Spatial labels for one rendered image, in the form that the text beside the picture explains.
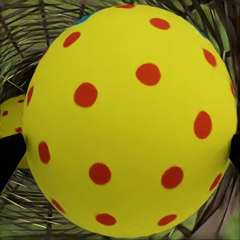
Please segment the easter egg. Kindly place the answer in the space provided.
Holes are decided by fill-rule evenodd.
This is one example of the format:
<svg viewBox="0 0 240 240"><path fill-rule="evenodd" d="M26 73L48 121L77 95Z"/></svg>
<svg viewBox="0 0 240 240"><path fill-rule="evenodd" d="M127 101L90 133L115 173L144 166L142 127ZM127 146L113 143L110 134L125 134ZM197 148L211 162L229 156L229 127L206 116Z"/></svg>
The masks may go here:
<svg viewBox="0 0 240 240"><path fill-rule="evenodd" d="M23 134L22 119L26 95L10 97L9 100L0 104L0 139L19 133ZM30 170L26 153L17 168Z"/></svg>
<svg viewBox="0 0 240 240"><path fill-rule="evenodd" d="M172 12L133 3L84 15L51 41L22 94L25 171L97 236L174 228L228 169L233 81L209 36Z"/></svg>

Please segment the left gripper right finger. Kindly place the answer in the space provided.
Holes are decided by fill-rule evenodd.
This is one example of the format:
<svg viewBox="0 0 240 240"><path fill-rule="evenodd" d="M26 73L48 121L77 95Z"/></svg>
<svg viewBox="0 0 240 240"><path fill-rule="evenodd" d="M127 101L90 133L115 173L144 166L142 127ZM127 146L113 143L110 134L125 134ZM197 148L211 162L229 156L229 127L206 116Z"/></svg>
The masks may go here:
<svg viewBox="0 0 240 240"><path fill-rule="evenodd" d="M229 159L240 173L240 135L234 134Z"/></svg>

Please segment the wicker basket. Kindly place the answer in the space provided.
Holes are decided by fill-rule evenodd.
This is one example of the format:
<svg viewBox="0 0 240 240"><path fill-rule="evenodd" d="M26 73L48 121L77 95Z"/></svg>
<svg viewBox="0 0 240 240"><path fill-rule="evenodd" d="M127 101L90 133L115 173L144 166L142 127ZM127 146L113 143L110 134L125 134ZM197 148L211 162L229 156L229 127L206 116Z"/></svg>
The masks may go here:
<svg viewBox="0 0 240 240"><path fill-rule="evenodd" d="M50 47L52 40L55 40L57 35L59 35L62 31L50 31L54 29L64 30L75 21L82 19L84 15L89 15L85 9L94 12L90 8L86 7L86 5L90 7L94 7L97 10L102 10L103 8L109 8L107 4L102 0L98 0L103 3L105 6L94 3L91 0L74 0L79 3L71 3L65 0L56 0L59 2L63 2L63 4L47 4L44 3L44 0L38 0L38 4L22 4L26 0L17 0L13 4L9 4L13 2L13 0L0 0L0 30L4 29L5 32L0 34L0 48L3 46L13 44L11 47L6 48L3 52L0 52L0 104L4 103L7 100L8 94L13 87L17 88L16 96L20 94L26 94L27 89L22 90L22 86L28 81L26 80L20 87L17 87L16 84L20 81L24 80L29 76L33 76L33 73L40 62L40 58L44 55L47 48ZM114 0L108 0L110 4L113 6L118 6ZM133 4L135 1L142 5L138 0L121 0L125 4ZM202 32L207 40L209 39L209 35L207 33L207 28L210 31L211 35L217 42L220 51L220 57L223 59L223 63L225 67L227 67L228 75L231 77L231 72L229 69L227 58L231 57L232 60L232 68L235 80L236 87L236 105L237 105L237 126L236 126L236 134L240 135L240 0L191 0L192 5L189 5L185 0L178 0L181 6L184 9L184 12L180 11L178 8L174 6L171 0L155 0L154 3L152 0L144 0L149 6L154 6L157 8L161 8L165 10L165 5L167 8L171 9L175 14L181 15L184 19L189 17L191 22L195 25L195 28ZM212 28L208 18L203 12L200 5L205 5L210 9L214 29ZM78 9L65 9L59 7L61 5L73 5L80 7ZM55 7L60 10L52 11L49 9L44 9L44 7ZM2 15L3 12L9 9L17 9L8 15ZM28 13L24 13L30 8L36 8ZM194 10L197 10L199 16L202 19L203 27L199 25L196 13ZM218 23L216 20L215 12L216 10L218 17L226 30L228 43L229 43L229 51L225 51L223 41L221 38L220 30L218 27ZM67 15L65 13L72 12L78 14L79 17L75 17L72 15ZM50 16L54 14L61 14L60 16ZM16 15L21 15L19 18L11 21L5 22L7 19L15 17ZM33 15L34 17L28 20L21 20L22 18ZM41 18L36 18L37 16L41 16ZM63 18L71 18L75 21L66 20ZM59 19L58 21L46 21L49 19ZM24 21L19 25L14 25L8 27L8 25ZM34 22L27 23L29 21L41 20L42 22ZM21 22L20 21L20 22ZM66 23L68 25L60 25L57 23ZM49 26L51 24L56 24L58 26ZM32 26L38 26L35 29L27 30ZM18 27L25 27L16 32L11 33L13 30ZM37 33L31 33L32 31L38 31ZM37 36L34 39L29 39L30 37ZM31 42L33 40L38 40L37 42ZM44 43L47 42L47 45L43 47L33 46L36 43ZM11 55L6 59L5 57L10 54ZM30 53L28 56L24 57L24 53ZM22 58L16 63L11 63L7 66L5 70L4 67L7 65L8 61L21 54ZM8 77L6 75L17 69L16 72L10 74ZM31 171L25 171L24 169L16 168L14 173L12 174L9 182L4 187L2 193L5 193L7 197L4 197L0 193L0 214L5 214L5 216L0 216L0 220L4 220L8 222L8 224L12 224L21 228L22 230L12 230L14 231L28 231L32 233L31 235L16 235L16 236L5 236L0 238L42 238L44 240L52 240L54 238L62 238L61 240L67 239L76 239L82 240L87 237L99 236L98 234L89 233L89 234L81 234L86 231L85 229L78 228L75 226L71 229L52 229L52 224L73 224L72 222L57 222L58 220L66 220L66 218L57 218L52 217L53 214L59 214L53 205L48 202L45 196L41 195L42 192L40 188L37 186L36 181L32 176ZM196 221L193 230L188 229L184 226L184 222L181 222L179 225L175 226L173 230L160 238L159 240L168 240L168 238L174 234L176 231L180 231L184 234L184 236L178 240L225 240L227 228L230 219L232 216L240 209L240 173L230 160L228 165L228 169L224 173L222 180L219 183L217 191L213 197L213 200L208 205L208 208L204 211L206 204L208 201L202 205L201 208L197 211ZM20 212L14 211L7 208L7 205L16 205L16 208L24 208L29 212ZM4 211L7 208L9 211ZM12 216L7 215L8 213L18 213L22 216ZM33 213L35 216L28 216L23 213ZM47 214L45 217L42 214ZM30 222L28 219L35 219L38 222ZM14 222L12 220L24 220L26 222ZM41 227L45 227L46 229L32 229L24 226L23 224L36 224ZM76 234L66 234L69 231L73 230L82 230ZM52 232L62 231L59 234L52 234ZM150 235L147 240L150 240L154 235ZM103 236L102 240L121 240L122 238L115 237L106 237Z"/></svg>

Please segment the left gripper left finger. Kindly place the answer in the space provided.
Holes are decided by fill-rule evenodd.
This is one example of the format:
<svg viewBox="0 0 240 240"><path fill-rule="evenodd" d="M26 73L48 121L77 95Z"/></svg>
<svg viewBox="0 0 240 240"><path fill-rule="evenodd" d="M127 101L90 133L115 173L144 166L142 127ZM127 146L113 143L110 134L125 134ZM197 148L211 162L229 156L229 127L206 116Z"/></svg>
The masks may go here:
<svg viewBox="0 0 240 240"><path fill-rule="evenodd" d="M0 194L26 151L26 143L22 133L0 138Z"/></svg>

